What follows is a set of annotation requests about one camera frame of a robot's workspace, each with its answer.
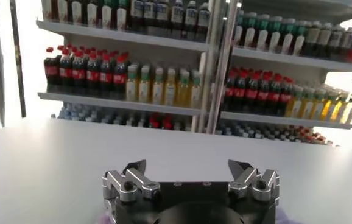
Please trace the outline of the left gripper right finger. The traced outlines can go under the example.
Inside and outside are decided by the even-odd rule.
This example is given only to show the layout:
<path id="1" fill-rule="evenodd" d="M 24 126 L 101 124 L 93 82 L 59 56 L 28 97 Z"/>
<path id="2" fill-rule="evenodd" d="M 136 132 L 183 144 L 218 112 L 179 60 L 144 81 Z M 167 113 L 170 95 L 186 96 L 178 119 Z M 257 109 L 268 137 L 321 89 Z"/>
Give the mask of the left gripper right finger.
<path id="1" fill-rule="evenodd" d="M 232 200 L 252 198 L 261 203 L 278 203 L 280 199 L 280 176 L 277 171 L 266 169 L 261 173 L 246 162 L 228 160 L 234 178 L 228 183 L 228 194 Z"/>

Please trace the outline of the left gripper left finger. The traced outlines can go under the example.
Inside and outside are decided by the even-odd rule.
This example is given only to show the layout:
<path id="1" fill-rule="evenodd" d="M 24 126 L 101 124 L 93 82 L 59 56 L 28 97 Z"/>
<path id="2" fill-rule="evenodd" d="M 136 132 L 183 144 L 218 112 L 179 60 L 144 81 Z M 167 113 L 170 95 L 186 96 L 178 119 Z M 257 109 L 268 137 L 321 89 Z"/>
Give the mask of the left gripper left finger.
<path id="1" fill-rule="evenodd" d="M 124 203 L 133 203 L 138 196 L 143 199 L 157 201 L 161 198 L 160 183 L 148 179 L 146 160 L 128 163 L 122 172 L 106 171 L 102 175 L 104 200 L 114 200 L 117 197 Z"/>

